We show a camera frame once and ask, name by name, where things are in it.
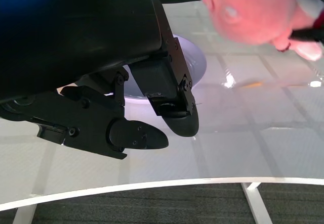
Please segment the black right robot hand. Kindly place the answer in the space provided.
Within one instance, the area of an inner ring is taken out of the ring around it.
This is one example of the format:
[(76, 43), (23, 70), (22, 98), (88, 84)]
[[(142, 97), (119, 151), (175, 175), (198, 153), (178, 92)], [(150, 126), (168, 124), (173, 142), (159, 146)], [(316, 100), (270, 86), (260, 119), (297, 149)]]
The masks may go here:
[(307, 41), (307, 42), (321, 42), (323, 43), (324, 30), (323, 28), (307, 28), (300, 30), (293, 30), (290, 39), (297, 41)]

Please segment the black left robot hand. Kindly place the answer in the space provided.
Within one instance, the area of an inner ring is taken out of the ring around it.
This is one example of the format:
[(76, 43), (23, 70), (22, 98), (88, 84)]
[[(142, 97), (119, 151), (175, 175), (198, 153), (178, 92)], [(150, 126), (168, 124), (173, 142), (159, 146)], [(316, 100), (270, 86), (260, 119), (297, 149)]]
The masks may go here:
[(1, 118), (116, 159), (166, 148), (160, 129), (125, 118), (130, 76), (175, 134), (197, 134), (191, 75), (159, 0), (1, 0)]

